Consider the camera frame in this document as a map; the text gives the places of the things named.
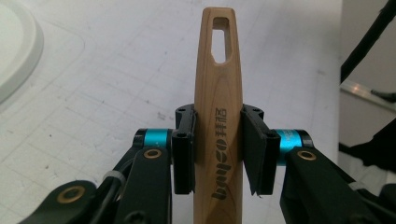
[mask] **wooden tool handle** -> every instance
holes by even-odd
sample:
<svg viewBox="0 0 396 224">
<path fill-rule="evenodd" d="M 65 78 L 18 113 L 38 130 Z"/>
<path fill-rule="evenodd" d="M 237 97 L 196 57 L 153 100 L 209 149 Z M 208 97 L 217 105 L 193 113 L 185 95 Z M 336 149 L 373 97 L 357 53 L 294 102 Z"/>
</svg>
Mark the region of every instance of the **wooden tool handle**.
<svg viewBox="0 0 396 224">
<path fill-rule="evenodd" d="M 225 62 L 212 55 L 212 32 L 224 31 Z M 242 81 L 235 13 L 204 10 L 198 48 L 194 108 L 194 224 L 242 222 Z"/>
</svg>

